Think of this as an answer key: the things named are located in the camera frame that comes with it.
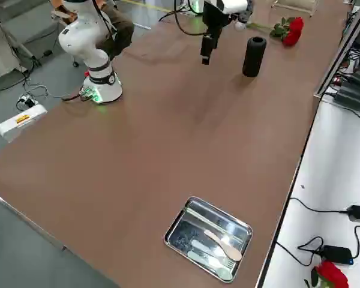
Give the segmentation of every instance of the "white table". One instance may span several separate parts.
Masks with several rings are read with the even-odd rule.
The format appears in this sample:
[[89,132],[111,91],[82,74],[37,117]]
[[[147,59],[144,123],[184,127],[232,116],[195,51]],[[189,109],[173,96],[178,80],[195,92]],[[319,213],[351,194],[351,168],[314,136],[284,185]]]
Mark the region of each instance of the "white table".
[[[360,204],[360,119],[356,115],[321,102],[291,196],[321,210]],[[311,254],[296,248],[314,236],[323,237],[328,245],[348,247],[355,255],[353,228],[358,224],[347,215],[318,214],[291,200],[277,241],[304,263],[309,263]],[[263,287],[305,287],[304,279],[310,280],[311,269],[319,263],[320,257],[315,256],[310,267],[303,267],[276,245]],[[338,267],[349,287],[360,288],[360,256],[353,266]]]

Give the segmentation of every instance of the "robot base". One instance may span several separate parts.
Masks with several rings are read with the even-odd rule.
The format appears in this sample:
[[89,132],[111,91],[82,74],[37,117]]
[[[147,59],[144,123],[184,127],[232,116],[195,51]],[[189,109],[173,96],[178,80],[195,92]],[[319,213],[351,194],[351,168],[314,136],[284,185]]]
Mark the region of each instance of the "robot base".
[[82,91],[84,94],[92,94],[92,101],[101,104],[115,101],[122,94],[121,82],[116,77],[112,84],[96,84],[89,77],[84,80]]

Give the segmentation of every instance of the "black cylinder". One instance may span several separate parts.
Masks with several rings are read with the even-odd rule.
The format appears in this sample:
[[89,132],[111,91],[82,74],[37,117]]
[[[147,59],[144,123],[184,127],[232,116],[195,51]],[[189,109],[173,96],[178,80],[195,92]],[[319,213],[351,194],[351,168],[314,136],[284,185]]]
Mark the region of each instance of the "black cylinder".
[[262,37],[252,37],[248,40],[242,73],[248,77],[256,77],[260,71],[266,47],[266,40]]

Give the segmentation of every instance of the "orange label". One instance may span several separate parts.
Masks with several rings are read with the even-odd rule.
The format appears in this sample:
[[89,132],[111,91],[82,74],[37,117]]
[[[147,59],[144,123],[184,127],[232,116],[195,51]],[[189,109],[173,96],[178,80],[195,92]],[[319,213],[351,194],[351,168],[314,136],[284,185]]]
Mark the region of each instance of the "orange label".
[[21,122],[23,122],[24,120],[27,120],[27,119],[29,119],[29,115],[23,115],[23,116],[18,117],[18,118],[16,119],[16,123],[17,123],[17,124],[18,124],[18,123],[21,123]]

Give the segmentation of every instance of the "wooden spoon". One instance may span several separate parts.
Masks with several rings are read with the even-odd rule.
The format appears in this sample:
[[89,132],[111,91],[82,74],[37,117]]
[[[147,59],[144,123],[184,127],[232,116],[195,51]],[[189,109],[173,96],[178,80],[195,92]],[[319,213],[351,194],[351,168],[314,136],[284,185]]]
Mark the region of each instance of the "wooden spoon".
[[215,241],[221,249],[224,250],[224,252],[227,254],[229,258],[231,258],[234,261],[240,261],[242,258],[242,255],[239,250],[237,250],[235,247],[232,247],[226,243],[224,243],[218,236],[213,234],[209,230],[204,230],[204,234],[208,237],[210,237],[213,241]]

